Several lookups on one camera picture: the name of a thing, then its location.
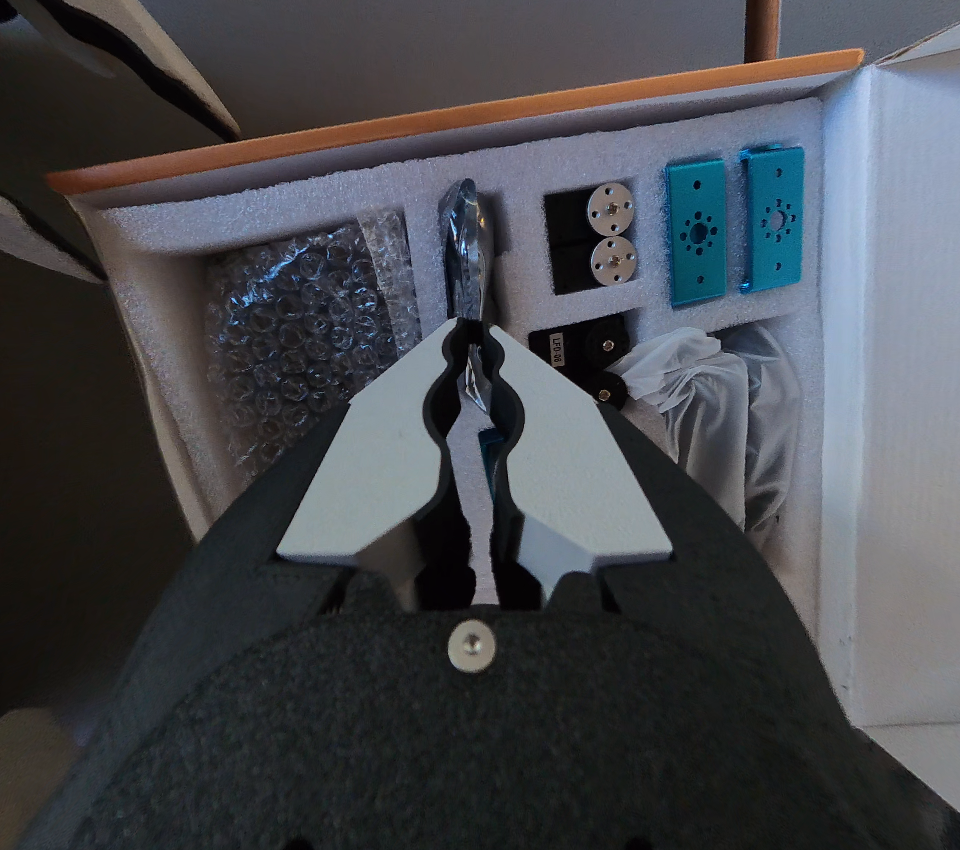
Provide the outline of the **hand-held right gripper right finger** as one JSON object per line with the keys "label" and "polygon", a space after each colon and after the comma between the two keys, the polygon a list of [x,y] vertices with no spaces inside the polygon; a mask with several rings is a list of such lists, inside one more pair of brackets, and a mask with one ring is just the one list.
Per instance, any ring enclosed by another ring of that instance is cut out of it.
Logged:
{"label": "hand-held right gripper right finger", "polygon": [[490,555],[501,608],[537,610],[579,571],[668,559],[673,547],[585,391],[486,325],[492,469]]}

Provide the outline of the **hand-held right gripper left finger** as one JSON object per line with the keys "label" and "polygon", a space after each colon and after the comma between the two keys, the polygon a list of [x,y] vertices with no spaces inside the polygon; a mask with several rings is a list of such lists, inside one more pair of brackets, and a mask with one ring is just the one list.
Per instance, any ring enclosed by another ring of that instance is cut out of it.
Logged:
{"label": "hand-held right gripper left finger", "polygon": [[472,603],[471,530],[446,439],[475,331],[448,320],[351,399],[278,556],[380,573],[407,610]]}

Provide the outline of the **silver foil bag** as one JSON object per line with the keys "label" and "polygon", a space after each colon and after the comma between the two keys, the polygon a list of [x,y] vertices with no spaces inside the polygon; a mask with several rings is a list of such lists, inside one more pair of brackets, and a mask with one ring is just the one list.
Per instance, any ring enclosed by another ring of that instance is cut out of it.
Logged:
{"label": "silver foil bag", "polygon": [[450,186],[438,205],[443,234],[443,267],[448,315],[468,322],[464,371],[465,393],[485,412],[491,411],[492,387],[483,369],[478,326],[496,318],[492,281],[495,228],[479,203],[476,184],[463,179]]}

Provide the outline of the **white and orange cardboard box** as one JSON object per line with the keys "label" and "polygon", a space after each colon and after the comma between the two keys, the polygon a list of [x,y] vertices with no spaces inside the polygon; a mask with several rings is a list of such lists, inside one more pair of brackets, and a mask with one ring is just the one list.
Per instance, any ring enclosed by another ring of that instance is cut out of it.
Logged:
{"label": "white and orange cardboard box", "polygon": [[215,147],[230,148],[220,164],[230,168],[253,154],[257,140],[266,140],[265,158],[272,160],[312,146],[388,142],[643,101],[723,93],[740,99],[777,89],[817,97],[824,398],[815,635],[854,722],[878,733],[954,728],[958,28],[876,64],[864,66],[862,57],[860,50],[833,51],[556,91],[63,171],[48,181],[93,241],[74,199],[155,181],[175,154],[199,151],[187,167],[206,172],[214,168]]}

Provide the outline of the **small metal part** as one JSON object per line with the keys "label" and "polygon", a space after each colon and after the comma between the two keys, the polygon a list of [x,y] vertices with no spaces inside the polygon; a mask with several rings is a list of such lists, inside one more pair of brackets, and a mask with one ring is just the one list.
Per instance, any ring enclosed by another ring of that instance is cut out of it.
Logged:
{"label": "small metal part", "polygon": [[477,436],[479,448],[481,450],[484,472],[486,475],[486,483],[488,484],[487,487],[489,489],[491,499],[495,499],[496,468],[498,467],[498,459],[505,441],[503,435],[495,427],[484,429],[480,431]]}

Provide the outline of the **white plastic bag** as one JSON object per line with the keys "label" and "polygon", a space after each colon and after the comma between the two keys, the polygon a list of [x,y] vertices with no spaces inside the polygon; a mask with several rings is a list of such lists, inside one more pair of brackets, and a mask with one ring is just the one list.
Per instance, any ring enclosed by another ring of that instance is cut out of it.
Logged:
{"label": "white plastic bag", "polygon": [[635,421],[656,411],[665,452],[761,548],[790,489],[800,426],[798,378],[761,324],[710,336],[678,328],[610,367]]}

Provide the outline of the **bubble wrap package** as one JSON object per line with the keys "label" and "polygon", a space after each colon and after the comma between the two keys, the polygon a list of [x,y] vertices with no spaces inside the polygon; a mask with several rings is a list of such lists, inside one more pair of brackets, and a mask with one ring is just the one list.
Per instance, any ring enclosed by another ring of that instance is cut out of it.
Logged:
{"label": "bubble wrap package", "polygon": [[208,380],[249,483],[422,338],[402,211],[211,256]]}

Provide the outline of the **blue metal bracket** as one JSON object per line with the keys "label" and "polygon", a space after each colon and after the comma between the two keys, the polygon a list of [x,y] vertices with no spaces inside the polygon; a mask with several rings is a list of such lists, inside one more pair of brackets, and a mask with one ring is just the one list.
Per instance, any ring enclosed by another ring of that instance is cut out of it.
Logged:
{"label": "blue metal bracket", "polygon": [[726,179],[723,160],[665,169],[673,307],[726,294]]}
{"label": "blue metal bracket", "polygon": [[779,145],[744,150],[747,261],[742,293],[785,287],[801,280],[804,243],[805,153]]}

